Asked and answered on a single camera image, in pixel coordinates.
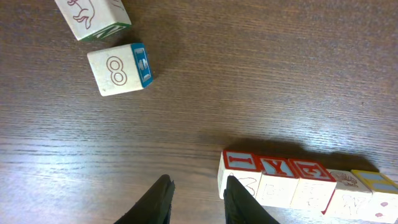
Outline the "wooden block blue 5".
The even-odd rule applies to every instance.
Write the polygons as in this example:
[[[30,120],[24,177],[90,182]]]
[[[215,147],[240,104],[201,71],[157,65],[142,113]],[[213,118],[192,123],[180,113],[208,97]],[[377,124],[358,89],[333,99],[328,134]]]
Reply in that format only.
[[[351,170],[372,193],[363,219],[370,222],[395,223],[397,220],[397,184],[380,172]]]

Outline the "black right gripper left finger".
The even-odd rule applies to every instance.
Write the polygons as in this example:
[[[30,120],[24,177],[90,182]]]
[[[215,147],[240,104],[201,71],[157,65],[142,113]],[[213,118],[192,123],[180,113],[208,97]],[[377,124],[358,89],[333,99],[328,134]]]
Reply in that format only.
[[[114,224],[169,224],[174,181],[164,174],[148,191]]]

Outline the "wooden block letter S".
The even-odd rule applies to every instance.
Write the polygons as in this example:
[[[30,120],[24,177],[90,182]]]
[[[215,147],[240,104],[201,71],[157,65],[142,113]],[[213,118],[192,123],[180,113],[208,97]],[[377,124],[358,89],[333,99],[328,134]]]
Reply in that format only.
[[[222,151],[217,175],[220,199],[224,199],[223,194],[226,189],[227,178],[230,175],[235,176],[243,187],[255,197],[259,188],[261,174],[261,168],[255,161],[253,153]]]

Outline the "wooden block green V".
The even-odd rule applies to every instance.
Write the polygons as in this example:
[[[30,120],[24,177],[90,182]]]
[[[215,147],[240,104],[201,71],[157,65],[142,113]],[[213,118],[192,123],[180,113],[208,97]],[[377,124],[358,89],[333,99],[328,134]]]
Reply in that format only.
[[[290,207],[324,211],[336,187],[335,178],[317,161],[288,159],[299,180]]]

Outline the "wooden block blue side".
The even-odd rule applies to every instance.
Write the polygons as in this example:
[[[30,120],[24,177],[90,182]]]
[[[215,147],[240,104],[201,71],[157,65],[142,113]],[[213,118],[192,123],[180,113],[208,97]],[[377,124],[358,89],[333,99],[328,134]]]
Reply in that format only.
[[[289,208],[299,182],[298,174],[287,159],[257,156],[261,179],[256,200],[262,206]]]

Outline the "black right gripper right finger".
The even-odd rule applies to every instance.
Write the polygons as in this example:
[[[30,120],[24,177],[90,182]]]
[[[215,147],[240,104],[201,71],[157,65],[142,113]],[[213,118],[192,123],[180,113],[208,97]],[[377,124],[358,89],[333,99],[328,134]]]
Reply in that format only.
[[[279,224],[233,175],[223,196],[226,224]]]

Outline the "wooden block letter M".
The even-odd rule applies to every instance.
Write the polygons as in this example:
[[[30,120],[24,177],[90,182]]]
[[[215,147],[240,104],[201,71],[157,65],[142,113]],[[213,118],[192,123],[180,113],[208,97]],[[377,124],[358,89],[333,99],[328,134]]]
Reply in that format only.
[[[371,191],[350,171],[328,169],[336,180],[336,187],[322,212],[329,217],[361,219],[365,206],[369,203]]]

